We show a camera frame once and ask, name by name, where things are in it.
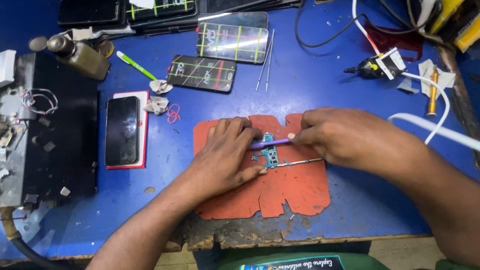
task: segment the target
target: blue circuit board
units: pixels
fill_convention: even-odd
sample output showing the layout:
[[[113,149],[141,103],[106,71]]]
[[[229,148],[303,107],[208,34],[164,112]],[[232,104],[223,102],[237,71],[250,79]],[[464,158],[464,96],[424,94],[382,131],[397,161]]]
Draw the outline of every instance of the blue circuit board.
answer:
[[[274,141],[275,140],[275,137],[273,136],[273,134],[271,133],[265,133],[264,134],[264,138],[262,139],[263,142],[271,142],[271,141]],[[254,156],[252,157],[252,160],[256,160],[257,161],[257,165],[258,165],[258,157],[260,156],[265,156],[266,160],[267,160],[267,164],[266,165],[263,165],[265,168],[275,168],[276,166],[279,165],[278,163],[278,155],[276,153],[276,146],[275,145],[268,145],[268,146],[265,146],[261,149],[260,151],[260,154],[257,154],[258,150],[254,151],[253,154]]]

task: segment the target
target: circuit board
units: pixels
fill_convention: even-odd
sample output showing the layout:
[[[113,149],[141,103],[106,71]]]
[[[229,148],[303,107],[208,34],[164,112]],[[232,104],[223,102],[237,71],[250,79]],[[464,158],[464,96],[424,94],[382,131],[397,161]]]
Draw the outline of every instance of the circuit board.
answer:
[[[261,140],[262,142],[271,142],[275,140],[275,136],[271,133],[265,133],[264,138]],[[265,168],[275,168],[278,166],[278,155],[276,153],[276,146],[275,145],[268,145],[262,148],[260,151],[260,154],[257,154],[258,151],[254,151],[253,154],[254,156],[252,157],[252,160],[257,161],[258,165],[258,157],[260,156],[265,156],[267,160],[267,164],[263,165]]]
[[[262,142],[275,141],[275,136],[271,133],[265,133],[264,138],[261,141]],[[258,142],[260,142],[260,141],[259,140],[253,140],[252,141],[252,143],[258,143]],[[253,152],[252,160],[257,161],[257,165],[259,165],[258,164],[258,157],[265,156],[265,158],[267,160],[267,164],[263,165],[263,166],[267,169],[268,168],[273,169],[275,167],[290,166],[290,165],[301,164],[301,163],[308,163],[310,161],[323,160],[323,158],[319,158],[319,159],[313,159],[313,160],[286,162],[286,160],[284,159],[284,162],[286,162],[286,163],[280,164],[278,162],[278,154],[276,152],[276,146],[275,145],[268,145],[268,146],[263,147],[260,151],[260,154],[257,154],[257,152],[258,152],[258,150]]]

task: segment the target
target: red rubber band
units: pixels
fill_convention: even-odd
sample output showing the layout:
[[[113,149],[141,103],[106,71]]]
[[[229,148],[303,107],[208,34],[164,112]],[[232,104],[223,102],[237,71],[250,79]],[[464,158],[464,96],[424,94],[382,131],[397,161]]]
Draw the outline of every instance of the red rubber band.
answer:
[[[175,105],[177,105],[177,107],[179,108],[177,111],[172,110],[172,107],[175,106]],[[167,111],[167,115],[168,115],[167,121],[168,121],[170,124],[175,123],[175,121],[177,120],[177,117],[178,117],[178,120],[180,120],[179,111],[180,111],[180,105],[178,105],[177,103],[172,104],[172,105],[170,106],[170,108],[169,108],[168,111]]]

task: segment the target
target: orange heat mat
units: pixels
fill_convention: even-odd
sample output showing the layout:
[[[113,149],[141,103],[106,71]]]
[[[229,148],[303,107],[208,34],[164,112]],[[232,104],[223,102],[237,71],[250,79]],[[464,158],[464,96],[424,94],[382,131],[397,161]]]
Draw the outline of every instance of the orange heat mat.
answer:
[[[301,130],[301,113],[286,116],[287,126],[280,125],[271,115],[251,115],[254,127],[264,133],[272,133],[275,140],[284,139],[289,133],[297,134]],[[218,120],[203,121],[193,129],[193,151],[196,155],[205,146],[207,131]],[[280,164],[320,158],[309,147],[297,147],[291,144],[276,146]],[[253,151],[247,151],[240,169],[256,165],[251,160]],[[259,157],[259,164],[265,165],[265,156]],[[330,204],[327,175],[324,161],[313,161],[284,167],[267,169],[267,174],[248,182],[237,189],[211,198],[195,208],[201,218],[238,219],[249,218],[261,211],[264,218],[278,217],[283,214],[282,204],[287,200],[292,212],[304,215],[320,213]]]

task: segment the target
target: green pen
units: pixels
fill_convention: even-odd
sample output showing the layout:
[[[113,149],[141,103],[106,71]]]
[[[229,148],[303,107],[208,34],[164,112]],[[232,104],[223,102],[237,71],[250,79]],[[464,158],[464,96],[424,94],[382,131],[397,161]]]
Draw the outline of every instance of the green pen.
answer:
[[[147,77],[149,77],[152,80],[156,80],[156,78],[151,75],[148,71],[146,71],[143,67],[141,67],[139,64],[135,63],[132,59],[130,59],[128,56],[123,54],[121,51],[117,51],[117,56],[122,59],[125,63],[134,66],[136,69],[138,69],[141,73],[145,74]]]

